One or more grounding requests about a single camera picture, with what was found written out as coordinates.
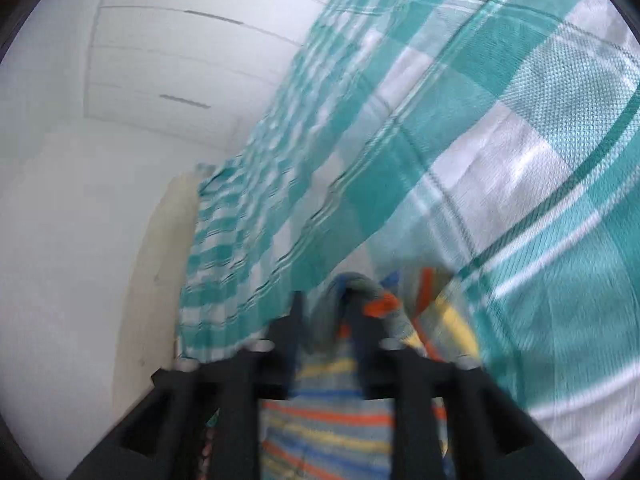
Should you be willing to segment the multicolour striped knit sweater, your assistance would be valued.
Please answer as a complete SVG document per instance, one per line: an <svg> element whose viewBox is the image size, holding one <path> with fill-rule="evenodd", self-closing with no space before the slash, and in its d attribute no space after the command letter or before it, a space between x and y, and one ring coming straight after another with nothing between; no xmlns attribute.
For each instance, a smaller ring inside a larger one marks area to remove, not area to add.
<svg viewBox="0 0 640 480"><path fill-rule="evenodd" d="M421 356L452 361L478 356L477 339L458 296L458 280L441 266L387 273L288 271L258 292L241 288L224 304L205 301L198 333L184 353L202 362L232 356L290 310L292 292L308 298L291 399L259 409L259 465L265 479L386 479L392 466L394 404L364 400L348 326L338 317L347 285L368 315Z"/></svg>

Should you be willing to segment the cream upholstered headboard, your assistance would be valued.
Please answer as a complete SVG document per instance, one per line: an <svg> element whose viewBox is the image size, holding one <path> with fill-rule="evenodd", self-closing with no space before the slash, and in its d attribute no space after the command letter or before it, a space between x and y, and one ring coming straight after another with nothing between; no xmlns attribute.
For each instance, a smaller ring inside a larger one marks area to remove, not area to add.
<svg viewBox="0 0 640 480"><path fill-rule="evenodd" d="M180 292L198 216L194 172L173 178L152 213L130 276L118 334L112 401L119 415L151 388L151 375L172 367Z"/></svg>

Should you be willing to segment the teal white plaid bedspread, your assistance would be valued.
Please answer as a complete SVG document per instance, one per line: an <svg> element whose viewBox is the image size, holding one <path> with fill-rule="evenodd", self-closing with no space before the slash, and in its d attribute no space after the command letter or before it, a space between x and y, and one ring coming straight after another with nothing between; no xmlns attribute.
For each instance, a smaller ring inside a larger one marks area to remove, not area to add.
<svg viewBox="0 0 640 480"><path fill-rule="evenodd" d="M201 184L181 353L417 266L454 277L433 346L465 342L608 478L639 435L639 45L611 0L330 0Z"/></svg>

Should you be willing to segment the white built-in wardrobe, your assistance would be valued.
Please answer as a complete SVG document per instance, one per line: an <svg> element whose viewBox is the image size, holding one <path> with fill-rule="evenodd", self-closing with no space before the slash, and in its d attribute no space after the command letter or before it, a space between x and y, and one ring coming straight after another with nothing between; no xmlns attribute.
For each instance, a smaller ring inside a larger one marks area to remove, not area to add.
<svg viewBox="0 0 640 480"><path fill-rule="evenodd" d="M327 1L100 0L85 115L234 154Z"/></svg>

